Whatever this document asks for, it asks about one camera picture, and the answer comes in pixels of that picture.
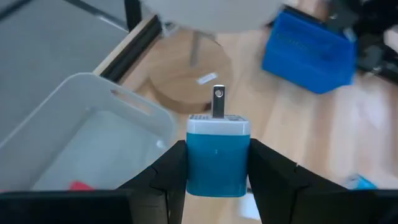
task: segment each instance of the wall charger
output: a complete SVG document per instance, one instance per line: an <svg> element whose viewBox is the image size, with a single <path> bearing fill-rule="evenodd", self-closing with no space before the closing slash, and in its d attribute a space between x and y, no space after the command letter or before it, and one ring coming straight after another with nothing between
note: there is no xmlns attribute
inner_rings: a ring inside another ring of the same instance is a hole
<svg viewBox="0 0 398 224"><path fill-rule="evenodd" d="M187 122L187 191L207 197L246 193L250 122L224 115L225 86L213 87L212 114L193 114Z"/></svg>

